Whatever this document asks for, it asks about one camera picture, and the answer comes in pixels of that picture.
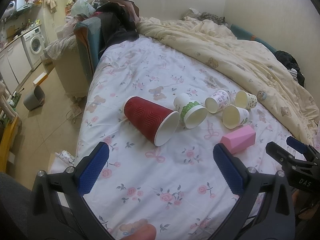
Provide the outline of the white washing machine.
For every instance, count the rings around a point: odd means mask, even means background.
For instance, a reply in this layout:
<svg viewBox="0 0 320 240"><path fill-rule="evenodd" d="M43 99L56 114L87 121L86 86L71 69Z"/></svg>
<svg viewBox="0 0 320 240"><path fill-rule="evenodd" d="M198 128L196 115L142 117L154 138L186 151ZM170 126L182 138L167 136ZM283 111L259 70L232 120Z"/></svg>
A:
<svg viewBox="0 0 320 240"><path fill-rule="evenodd" d="M41 63L41 55L45 48L41 27L38 26L26 32L21 40L31 69L34 71Z"/></svg>

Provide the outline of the pink faceted plastic cup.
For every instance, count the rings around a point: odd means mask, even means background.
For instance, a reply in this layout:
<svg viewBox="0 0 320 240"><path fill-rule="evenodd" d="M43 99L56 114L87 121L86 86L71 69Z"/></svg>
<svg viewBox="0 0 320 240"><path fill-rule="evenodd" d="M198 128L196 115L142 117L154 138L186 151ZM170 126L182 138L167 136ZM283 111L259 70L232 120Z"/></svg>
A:
<svg viewBox="0 0 320 240"><path fill-rule="evenodd" d="M220 143L224 144L231 154L236 154L253 146L255 144L255 137L255 130L247 125L224 135L221 138Z"/></svg>

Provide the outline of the dark clothes by wall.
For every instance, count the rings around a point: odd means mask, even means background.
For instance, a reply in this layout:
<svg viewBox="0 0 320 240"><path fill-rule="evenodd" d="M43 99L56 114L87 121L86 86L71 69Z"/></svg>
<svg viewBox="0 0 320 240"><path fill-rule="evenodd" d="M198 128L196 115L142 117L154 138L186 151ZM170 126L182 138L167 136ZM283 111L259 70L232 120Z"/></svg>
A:
<svg viewBox="0 0 320 240"><path fill-rule="evenodd" d="M276 51L274 55L276 59L289 71L293 79L304 87L305 77L301 73L300 67L295 58L291 54L281 50Z"/></svg>

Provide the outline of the wooden railing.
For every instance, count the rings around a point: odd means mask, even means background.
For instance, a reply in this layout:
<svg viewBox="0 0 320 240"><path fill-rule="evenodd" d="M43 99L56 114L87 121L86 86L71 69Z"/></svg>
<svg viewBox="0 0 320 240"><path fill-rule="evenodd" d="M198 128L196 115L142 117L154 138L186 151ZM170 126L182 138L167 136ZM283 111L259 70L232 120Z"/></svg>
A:
<svg viewBox="0 0 320 240"><path fill-rule="evenodd" d="M11 105L8 103L4 94L6 91L6 86L1 82L1 110L4 111L4 114L8 117L9 121L4 128L3 137L1 139L1 172L6 172L7 161L9 157L10 146L14 141L14 135L20 118L18 114L13 110Z"/></svg>

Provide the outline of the floral white bed sheet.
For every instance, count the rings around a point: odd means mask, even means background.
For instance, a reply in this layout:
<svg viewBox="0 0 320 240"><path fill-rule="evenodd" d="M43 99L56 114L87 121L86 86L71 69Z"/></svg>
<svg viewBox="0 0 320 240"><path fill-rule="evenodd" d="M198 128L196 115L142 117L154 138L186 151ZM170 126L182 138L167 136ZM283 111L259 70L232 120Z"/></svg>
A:
<svg viewBox="0 0 320 240"><path fill-rule="evenodd" d="M220 108L253 84L262 70L258 102L244 109L240 126L254 143L239 153L245 165L274 174L279 165L265 152L289 135L311 141L319 121L312 96L262 44L233 34L187 39L190 50L141 36L106 49L95 71L79 133L76 162L99 142L109 158L85 201L101 227L122 239L145 224L157 239L208 239L236 204L213 159L227 135Z"/></svg>

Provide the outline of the animal-print cream paper cup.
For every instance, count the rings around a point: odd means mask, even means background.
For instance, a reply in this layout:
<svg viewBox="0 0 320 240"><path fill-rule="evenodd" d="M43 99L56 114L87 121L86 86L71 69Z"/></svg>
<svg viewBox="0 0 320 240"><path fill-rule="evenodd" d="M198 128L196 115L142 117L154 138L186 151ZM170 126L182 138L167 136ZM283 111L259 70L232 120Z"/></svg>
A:
<svg viewBox="0 0 320 240"><path fill-rule="evenodd" d="M239 91L235 97L236 107L244 109L253 109L257 106L257 97L251 93L245 91Z"/></svg>

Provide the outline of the cream bear-print duvet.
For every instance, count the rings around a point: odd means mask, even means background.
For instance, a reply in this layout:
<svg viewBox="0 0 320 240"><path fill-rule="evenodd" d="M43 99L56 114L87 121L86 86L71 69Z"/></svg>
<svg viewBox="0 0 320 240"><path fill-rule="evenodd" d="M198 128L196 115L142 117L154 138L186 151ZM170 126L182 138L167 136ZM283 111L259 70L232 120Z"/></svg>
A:
<svg viewBox="0 0 320 240"><path fill-rule="evenodd" d="M313 143L319 108L264 45L239 40L223 25L191 17L168 21L141 18L137 30L227 76L256 95L295 138Z"/></svg>

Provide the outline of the black clothes pile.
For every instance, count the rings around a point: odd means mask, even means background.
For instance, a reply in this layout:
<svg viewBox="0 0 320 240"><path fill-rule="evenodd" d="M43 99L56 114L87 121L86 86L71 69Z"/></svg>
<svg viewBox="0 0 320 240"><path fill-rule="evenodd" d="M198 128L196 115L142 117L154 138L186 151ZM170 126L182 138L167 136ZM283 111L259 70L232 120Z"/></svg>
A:
<svg viewBox="0 0 320 240"><path fill-rule="evenodd" d="M136 25L129 11L117 3L107 2L97 8L97 18L101 21L102 40L100 41L99 57L104 51L124 41L135 41L139 38Z"/></svg>

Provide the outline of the pink-print paper cup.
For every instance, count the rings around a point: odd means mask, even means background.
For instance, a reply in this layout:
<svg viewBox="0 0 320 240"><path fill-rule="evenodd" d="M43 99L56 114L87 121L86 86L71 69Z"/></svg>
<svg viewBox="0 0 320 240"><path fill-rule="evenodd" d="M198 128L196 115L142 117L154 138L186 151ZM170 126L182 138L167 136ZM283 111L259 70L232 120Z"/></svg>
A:
<svg viewBox="0 0 320 240"><path fill-rule="evenodd" d="M226 90L218 89L204 103L208 112L215 114L231 104L231 97Z"/></svg>

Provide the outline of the red ribbed paper cup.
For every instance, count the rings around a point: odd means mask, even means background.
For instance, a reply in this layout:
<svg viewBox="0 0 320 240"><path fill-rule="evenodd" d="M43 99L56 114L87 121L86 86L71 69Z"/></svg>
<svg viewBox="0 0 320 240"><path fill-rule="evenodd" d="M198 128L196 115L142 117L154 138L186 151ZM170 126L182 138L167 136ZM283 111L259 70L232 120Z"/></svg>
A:
<svg viewBox="0 0 320 240"><path fill-rule="evenodd" d="M170 140L180 122L178 111L138 96L128 98L123 111L129 122L157 147Z"/></svg>

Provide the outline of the teal headboard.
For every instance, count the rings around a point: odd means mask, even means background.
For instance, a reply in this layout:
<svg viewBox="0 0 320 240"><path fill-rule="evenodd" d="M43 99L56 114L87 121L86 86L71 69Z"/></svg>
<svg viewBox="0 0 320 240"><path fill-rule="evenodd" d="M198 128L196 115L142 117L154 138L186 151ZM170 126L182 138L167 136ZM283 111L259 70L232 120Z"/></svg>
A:
<svg viewBox="0 0 320 240"><path fill-rule="evenodd" d="M88 82L91 82L99 63L101 41L101 20L98 17L78 22L74 35L80 56L80 62Z"/></svg>

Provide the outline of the white green-band paper cup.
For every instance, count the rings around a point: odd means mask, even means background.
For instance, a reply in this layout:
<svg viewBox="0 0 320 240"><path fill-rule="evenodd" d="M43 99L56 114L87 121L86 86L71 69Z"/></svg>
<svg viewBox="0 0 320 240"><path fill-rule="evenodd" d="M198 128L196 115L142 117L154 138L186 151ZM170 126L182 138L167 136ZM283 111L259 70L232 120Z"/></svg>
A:
<svg viewBox="0 0 320 240"><path fill-rule="evenodd" d="M174 106L187 129L199 126L207 117L207 109L186 93L176 96Z"/></svg>

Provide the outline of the grey trash bin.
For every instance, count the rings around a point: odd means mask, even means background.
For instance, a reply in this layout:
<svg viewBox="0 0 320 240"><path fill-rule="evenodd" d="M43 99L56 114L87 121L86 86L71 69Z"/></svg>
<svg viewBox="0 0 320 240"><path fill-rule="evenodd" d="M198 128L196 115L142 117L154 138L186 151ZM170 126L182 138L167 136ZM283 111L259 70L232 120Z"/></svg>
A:
<svg viewBox="0 0 320 240"><path fill-rule="evenodd" d="M39 85L36 85L34 89L25 96L23 104L27 110L32 111L37 107L41 107L44 104L44 100L44 91Z"/></svg>

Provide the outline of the globe-print paper cup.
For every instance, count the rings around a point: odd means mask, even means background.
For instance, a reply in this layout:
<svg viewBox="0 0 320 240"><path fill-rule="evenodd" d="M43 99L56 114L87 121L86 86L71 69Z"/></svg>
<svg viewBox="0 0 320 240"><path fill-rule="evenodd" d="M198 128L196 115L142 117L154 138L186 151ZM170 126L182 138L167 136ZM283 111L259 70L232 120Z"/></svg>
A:
<svg viewBox="0 0 320 240"><path fill-rule="evenodd" d="M222 113L222 122L227 129L244 125L249 120L249 111L233 105L227 106Z"/></svg>

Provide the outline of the white plastic bag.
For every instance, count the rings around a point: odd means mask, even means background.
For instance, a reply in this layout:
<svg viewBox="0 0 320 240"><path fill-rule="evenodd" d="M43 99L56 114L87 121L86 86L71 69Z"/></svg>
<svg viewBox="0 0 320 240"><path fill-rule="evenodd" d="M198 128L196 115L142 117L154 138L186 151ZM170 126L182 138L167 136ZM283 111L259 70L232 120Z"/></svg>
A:
<svg viewBox="0 0 320 240"><path fill-rule="evenodd" d="M87 17L93 15L95 9L91 6L88 0L77 0L71 8L71 16L83 14Z"/></svg>

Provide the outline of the white kitchen cabinet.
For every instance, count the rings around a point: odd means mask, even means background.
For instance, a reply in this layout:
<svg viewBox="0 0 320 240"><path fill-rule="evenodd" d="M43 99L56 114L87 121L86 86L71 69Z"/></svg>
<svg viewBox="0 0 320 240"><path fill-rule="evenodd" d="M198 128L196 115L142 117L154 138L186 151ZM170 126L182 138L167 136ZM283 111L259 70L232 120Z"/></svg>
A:
<svg viewBox="0 0 320 240"><path fill-rule="evenodd" d="M22 40L18 38L1 51L1 77L9 92L13 93L30 72L31 65Z"/></svg>

